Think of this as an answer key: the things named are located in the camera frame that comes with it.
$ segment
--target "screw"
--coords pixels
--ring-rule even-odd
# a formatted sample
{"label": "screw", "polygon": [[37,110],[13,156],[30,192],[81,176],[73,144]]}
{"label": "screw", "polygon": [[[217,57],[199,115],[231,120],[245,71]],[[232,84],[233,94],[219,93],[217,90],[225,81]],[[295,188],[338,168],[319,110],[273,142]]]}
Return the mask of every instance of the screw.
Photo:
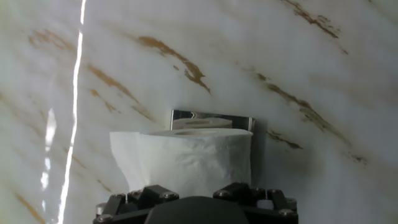
{"label": "screw", "polygon": [[293,214],[294,212],[291,209],[285,208],[285,209],[281,209],[279,210],[279,214],[283,215],[283,216],[289,216],[291,214]]}
{"label": "screw", "polygon": [[178,198],[179,195],[175,192],[164,192],[163,193],[163,198],[165,199],[172,199],[172,198]]}
{"label": "screw", "polygon": [[228,192],[227,190],[219,190],[216,192],[216,195],[219,197],[229,197],[231,193]]}
{"label": "screw", "polygon": [[103,222],[108,222],[110,220],[112,220],[113,216],[110,214],[104,214],[104,215],[100,215],[97,220],[101,223]]}

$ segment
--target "brown marble vein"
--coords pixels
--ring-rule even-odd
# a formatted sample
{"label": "brown marble vein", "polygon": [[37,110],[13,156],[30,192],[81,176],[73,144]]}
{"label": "brown marble vein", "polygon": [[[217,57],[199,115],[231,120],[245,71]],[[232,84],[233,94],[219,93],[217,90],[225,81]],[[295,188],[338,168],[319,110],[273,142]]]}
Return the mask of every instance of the brown marble vein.
{"label": "brown marble vein", "polygon": [[332,25],[330,25],[330,20],[327,19],[325,16],[319,15],[317,17],[311,16],[309,12],[304,10],[302,6],[294,2],[292,0],[280,0],[288,5],[294,7],[294,14],[302,17],[305,19],[309,24],[315,24],[317,27],[321,28],[321,30],[331,37],[338,39],[338,34],[340,33],[339,29],[335,29]]}
{"label": "brown marble vein", "polygon": [[275,132],[273,132],[273,131],[271,131],[271,133],[267,131],[267,134],[268,134],[268,136],[269,136],[271,139],[273,139],[273,140],[275,140],[275,141],[277,141],[277,142],[284,142],[284,143],[286,143],[289,147],[291,147],[292,149],[303,149],[301,146],[299,146],[298,144],[296,144],[296,143],[294,143],[294,142],[290,142],[290,141],[288,141],[288,140],[286,140],[286,139],[282,139],[282,138],[281,138],[281,135],[282,135],[282,134],[278,134],[278,133],[275,133]]}
{"label": "brown marble vein", "polygon": [[105,190],[107,190],[108,192],[111,192],[111,193],[112,193],[112,190],[109,189],[107,186],[105,186],[100,180],[97,180],[97,181],[98,181],[99,184],[101,184],[101,186],[102,186]]}
{"label": "brown marble vein", "polygon": [[139,114],[143,115],[144,117],[146,117],[147,119],[149,119],[150,121],[156,122],[155,118],[153,118],[149,111],[147,110],[147,108],[143,107],[142,105],[134,105],[131,106],[131,108],[135,111],[137,111]]}
{"label": "brown marble vein", "polygon": [[97,96],[97,97],[99,97],[102,101],[104,101],[105,106],[108,108],[109,112],[112,113],[112,111],[114,111],[114,110],[116,111],[116,108],[115,108],[114,106],[112,106],[110,103],[108,103],[107,101],[105,101],[105,99],[102,98],[102,96],[100,96],[100,94],[98,94],[98,92],[97,92],[96,90],[90,89],[90,91],[91,91],[91,94],[92,94],[93,96]]}
{"label": "brown marble vein", "polygon": [[[132,100],[134,100],[137,105],[131,106],[135,111],[137,111],[139,114],[143,115],[144,117],[146,117],[147,119],[149,119],[152,122],[156,122],[156,119],[150,115],[149,111],[145,108],[144,105],[142,105],[137,98],[135,98],[130,91],[123,86],[122,84],[120,84],[119,82],[117,82],[116,80],[114,80],[113,78],[107,76],[105,73],[103,73],[101,70],[99,70],[98,68],[95,68],[92,65],[88,66],[88,69],[94,73],[94,75],[96,75],[100,80],[102,80],[103,82],[105,82],[106,84],[108,84],[108,86],[115,86],[116,88],[118,88],[118,90],[122,91],[125,95],[127,95],[128,97],[130,97]],[[95,92],[91,92],[93,95],[98,95],[99,94],[95,91]]]}
{"label": "brown marble vein", "polygon": [[21,195],[14,193],[15,197],[18,199],[18,201],[20,203],[22,203],[23,205],[25,205],[25,207],[28,209],[28,211],[30,212],[30,214],[32,214],[32,216],[41,224],[45,224],[44,219],[39,215],[39,213],[37,213],[36,209],[34,207],[32,207]]}
{"label": "brown marble vein", "polygon": [[[69,150],[67,148],[64,147],[63,150],[68,154]],[[82,168],[87,169],[87,167],[84,164],[82,164],[75,156],[72,156],[72,159],[76,161]]]}
{"label": "brown marble vein", "polygon": [[33,35],[28,36],[29,43],[33,46],[36,47],[36,41],[42,43],[50,43],[52,42],[55,46],[57,46],[60,49],[68,49],[68,50],[73,50],[73,47],[66,43],[61,37],[59,37],[57,34],[54,34],[53,32],[48,31],[45,29],[45,33],[41,33],[37,30],[33,30]]}
{"label": "brown marble vein", "polygon": [[310,104],[304,100],[299,100],[295,96],[292,96],[281,90],[277,85],[267,83],[267,88],[274,93],[277,93],[288,103],[296,103],[300,107],[300,112],[303,113],[309,121],[317,126],[321,131],[329,131],[334,134],[336,137],[341,139],[346,145],[351,146],[351,143],[348,139],[346,139],[343,134],[341,134],[336,128],[334,128],[331,124],[325,121],[312,107]]}
{"label": "brown marble vein", "polygon": [[130,91],[123,86],[121,83],[119,83],[118,81],[114,80],[113,78],[107,76],[105,73],[103,73],[100,69],[92,66],[92,65],[88,65],[88,69],[94,73],[94,75],[96,75],[100,80],[102,80],[103,82],[105,82],[108,86],[115,86],[117,89],[119,89],[120,91],[122,91],[125,95],[127,95],[128,97],[130,97],[132,100],[134,100],[136,103],[138,103],[138,100],[130,93]]}
{"label": "brown marble vein", "polygon": [[177,53],[176,51],[165,45],[163,42],[153,37],[139,37],[138,39],[135,37],[131,37],[130,35],[129,37],[143,46],[159,49],[160,50],[159,53],[163,56],[171,55],[179,59],[182,63],[185,64],[185,66],[187,66],[187,69],[184,70],[184,75],[193,83],[196,83],[197,85],[203,87],[211,95],[210,89],[201,80],[201,78],[205,77],[205,75],[202,74],[200,69],[194,63],[189,61],[187,58],[185,58],[181,54]]}

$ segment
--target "white marble surface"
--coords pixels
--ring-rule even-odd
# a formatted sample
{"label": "white marble surface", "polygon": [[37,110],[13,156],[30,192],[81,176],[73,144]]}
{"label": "white marble surface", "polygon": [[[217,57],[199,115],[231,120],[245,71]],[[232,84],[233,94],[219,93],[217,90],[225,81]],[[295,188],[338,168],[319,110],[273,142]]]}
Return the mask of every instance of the white marble surface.
{"label": "white marble surface", "polygon": [[0,223],[90,223],[127,190],[109,132],[174,108],[257,118],[253,184],[301,223],[398,222],[397,1],[81,5],[0,0]]}

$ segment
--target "toilet paper roll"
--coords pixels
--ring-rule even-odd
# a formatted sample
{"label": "toilet paper roll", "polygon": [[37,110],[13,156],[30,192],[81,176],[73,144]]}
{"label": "toilet paper roll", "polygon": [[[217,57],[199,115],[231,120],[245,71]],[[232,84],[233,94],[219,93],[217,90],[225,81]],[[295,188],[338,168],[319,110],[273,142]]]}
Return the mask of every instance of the toilet paper roll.
{"label": "toilet paper roll", "polygon": [[223,118],[182,118],[173,121],[173,130],[192,128],[232,128],[232,121]]}
{"label": "toilet paper roll", "polygon": [[158,184],[181,197],[211,197],[233,182],[251,183],[251,136],[222,128],[111,133],[111,147],[130,190]]}

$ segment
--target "wall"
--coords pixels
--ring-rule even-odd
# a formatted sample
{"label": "wall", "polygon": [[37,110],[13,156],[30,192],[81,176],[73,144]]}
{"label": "wall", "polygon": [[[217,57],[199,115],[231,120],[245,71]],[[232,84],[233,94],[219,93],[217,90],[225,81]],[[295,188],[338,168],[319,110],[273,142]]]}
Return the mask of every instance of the wall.
{"label": "wall", "polygon": [[81,5],[0,0],[0,223],[89,223],[127,191],[109,132],[174,108],[257,118],[301,223],[398,222],[396,1]]}

